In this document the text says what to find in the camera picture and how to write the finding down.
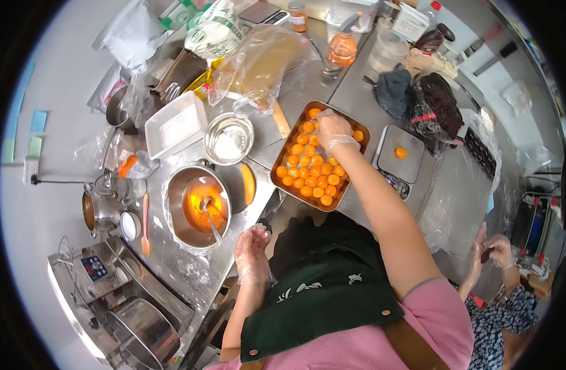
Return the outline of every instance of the spray bottle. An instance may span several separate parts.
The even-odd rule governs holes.
[[[351,27],[359,21],[361,15],[363,13],[358,12],[344,21],[328,44],[328,60],[335,66],[348,67],[353,64],[357,56],[357,43],[351,37]]]

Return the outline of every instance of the pink shirt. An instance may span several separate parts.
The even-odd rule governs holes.
[[[470,316],[457,291],[445,278],[434,279],[410,292],[400,305],[404,319],[423,337],[450,369],[467,369],[474,335]],[[237,370],[238,356],[207,370]],[[404,369],[379,326],[339,331],[278,353],[264,362],[264,370]]]

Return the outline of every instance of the electrical outlet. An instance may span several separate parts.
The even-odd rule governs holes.
[[[26,157],[24,158],[24,184],[30,183],[30,177],[38,174],[38,163],[40,158]]]

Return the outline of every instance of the apron strap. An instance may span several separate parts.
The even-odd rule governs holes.
[[[388,341],[410,370],[449,370],[441,357],[402,317],[382,324]],[[264,360],[244,362],[240,370],[261,370]]]

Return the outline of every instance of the dark green apron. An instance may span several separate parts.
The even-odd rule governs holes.
[[[375,241],[372,245],[362,237],[351,239],[346,230],[327,232],[320,240],[326,244],[315,243],[309,249],[316,258],[286,272],[267,292],[261,309],[244,321],[242,363],[267,358],[329,333],[383,324],[403,316]]]

